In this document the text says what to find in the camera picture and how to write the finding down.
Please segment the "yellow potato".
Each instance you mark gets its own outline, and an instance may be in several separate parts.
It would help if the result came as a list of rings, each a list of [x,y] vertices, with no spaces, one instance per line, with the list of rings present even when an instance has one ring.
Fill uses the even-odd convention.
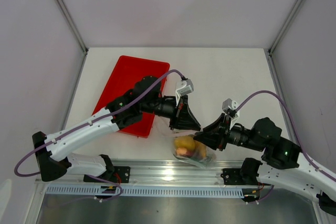
[[[174,146],[175,148],[185,148],[188,151],[194,151],[196,148],[196,144],[194,139],[189,136],[180,136],[174,139]]]

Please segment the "clear zip top bag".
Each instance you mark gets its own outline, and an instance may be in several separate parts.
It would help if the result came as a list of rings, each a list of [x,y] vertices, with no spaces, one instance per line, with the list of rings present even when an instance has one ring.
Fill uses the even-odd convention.
[[[154,123],[160,136],[169,144],[172,155],[180,162],[209,168],[216,162],[216,154],[205,144],[194,140],[196,131],[172,130],[164,120]]]

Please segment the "sliced cured ham piece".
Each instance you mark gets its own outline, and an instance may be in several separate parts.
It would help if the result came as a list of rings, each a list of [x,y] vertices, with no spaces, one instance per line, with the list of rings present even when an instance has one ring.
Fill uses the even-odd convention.
[[[202,150],[195,149],[194,151],[188,151],[185,148],[177,148],[175,151],[175,156],[196,160],[203,160],[207,157],[206,152]]]

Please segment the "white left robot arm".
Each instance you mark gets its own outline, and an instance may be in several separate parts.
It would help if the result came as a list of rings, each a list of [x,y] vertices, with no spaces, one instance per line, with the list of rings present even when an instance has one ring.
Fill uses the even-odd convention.
[[[115,168],[109,156],[85,156],[74,151],[98,137],[140,122],[145,113],[168,119],[171,130],[200,131],[201,125],[188,106],[188,94],[193,90],[192,81],[182,78],[174,96],[162,96],[161,81],[146,76],[89,119],[63,132],[35,133],[32,138],[42,180],[51,182],[65,174],[79,174],[86,182],[110,181]]]

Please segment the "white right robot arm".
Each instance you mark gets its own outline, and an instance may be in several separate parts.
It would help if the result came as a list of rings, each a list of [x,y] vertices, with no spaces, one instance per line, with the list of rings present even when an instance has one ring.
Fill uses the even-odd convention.
[[[227,144],[262,152],[260,159],[248,157],[241,168],[224,168],[221,177],[226,185],[258,184],[279,186],[317,202],[324,212],[335,215],[335,176],[306,159],[301,147],[281,137],[281,128],[269,118],[259,119],[252,129],[222,114],[194,140],[213,150],[222,151]]]

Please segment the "red plastic tray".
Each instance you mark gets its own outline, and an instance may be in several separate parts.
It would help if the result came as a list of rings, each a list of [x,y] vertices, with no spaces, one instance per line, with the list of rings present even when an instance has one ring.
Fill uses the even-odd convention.
[[[134,85],[146,76],[160,77],[168,72],[168,62],[143,59],[131,56],[120,56],[93,111],[97,113],[115,98],[132,89]],[[147,138],[151,132],[154,115],[145,113],[142,121],[121,130],[141,138]]]

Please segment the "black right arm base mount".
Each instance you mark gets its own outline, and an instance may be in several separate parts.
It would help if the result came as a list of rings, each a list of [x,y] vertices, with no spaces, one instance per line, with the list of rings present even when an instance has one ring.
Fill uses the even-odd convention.
[[[222,169],[221,178],[223,179],[225,185],[256,185],[254,182],[243,180],[243,177],[240,175],[239,168]]]

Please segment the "aluminium rail profile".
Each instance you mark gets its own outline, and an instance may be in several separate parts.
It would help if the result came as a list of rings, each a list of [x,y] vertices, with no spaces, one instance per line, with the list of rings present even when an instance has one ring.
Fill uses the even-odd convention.
[[[48,183],[58,180],[65,175],[78,175],[84,177],[86,172],[115,165],[106,155],[96,157],[73,155],[59,162],[53,159],[47,159],[45,161],[40,160],[38,166],[39,171],[35,175],[42,182]],[[250,176],[252,179],[255,179],[261,174],[259,171],[260,167],[267,167],[268,170],[278,170],[285,173],[301,173],[299,177],[306,175],[311,176],[313,173],[320,171],[318,164],[315,164],[312,159],[305,158],[303,155],[300,155],[298,160],[293,164],[288,163],[280,166],[266,164],[265,162],[261,162],[254,158],[246,158],[243,162],[215,162],[214,166],[209,168],[198,168],[180,161],[122,161],[117,162],[117,166],[129,166],[131,169],[130,175],[134,173],[133,170],[135,168],[141,168],[145,170],[154,169],[155,174],[168,177],[177,175],[177,171],[180,168],[187,168],[194,172],[208,171],[215,168],[239,168],[240,174],[243,176]]]

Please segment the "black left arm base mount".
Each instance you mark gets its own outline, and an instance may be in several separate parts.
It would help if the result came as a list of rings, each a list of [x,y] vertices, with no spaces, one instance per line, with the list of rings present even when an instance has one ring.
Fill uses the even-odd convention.
[[[129,166],[104,167],[86,172],[83,181],[86,183],[128,183],[130,170]]]

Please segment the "right aluminium frame post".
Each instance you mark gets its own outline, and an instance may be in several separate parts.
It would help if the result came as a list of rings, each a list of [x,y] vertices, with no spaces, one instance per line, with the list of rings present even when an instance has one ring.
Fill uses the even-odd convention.
[[[270,56],[274,54],[277,47],[283,40],[284,36],[286,35],[287,31],[290,29],[292,23],[295,21],[297,15],[299,14],[301,8],[303,7],[306,0],[295,0],[293,6],[291,7],[288,15],[286,16],[285,21],[281,25],[279,31],[277,32],[274,40],[272,41],[268,53]]]

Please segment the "aluminium frame post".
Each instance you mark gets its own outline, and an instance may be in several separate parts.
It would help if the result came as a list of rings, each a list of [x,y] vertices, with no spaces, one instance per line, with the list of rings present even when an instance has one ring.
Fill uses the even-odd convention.
[[[270,56],[274,54],[277,47],[283,40],[284,36],[286,35],[287,31],[290,29],[292,23],[295,21],[297,15],[299,14],[301,8],[303,7],[306,0],[295,0],[293,6],[291,7],[288,15],[286,16],[285,21],[281,25],[279,31],[277,32],[274,40],[272,41],[268,53]]]
[[[88,47],[86,46],[78,28],[77,25],[74,22],[74,19],[71,15],[71,13],[68,10],[68,7],[65,3],[64,0],[54,0],[59,11],[61,12],[65,22],[67,23],[70,32],[72,33],[72,35],[74,36],[78,46],[80,47],[81,51],[86,54],[88,52]]]

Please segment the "left aluminium frame post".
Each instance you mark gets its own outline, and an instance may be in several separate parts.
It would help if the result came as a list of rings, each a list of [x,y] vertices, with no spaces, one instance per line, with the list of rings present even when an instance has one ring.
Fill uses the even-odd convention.
[[[74,19],[71,15],[71,13],[68,10],[68,7],[65,3],[64,0],[54,0],[59,11],[61,12],[65,22],[67,23],[70,32],[72,33],[72,35],[74,36],[78,46],[80,47],[81,51],[86,54],[88,52],[88,47],[86,46],[78,28],[77,25],[74,22]]]

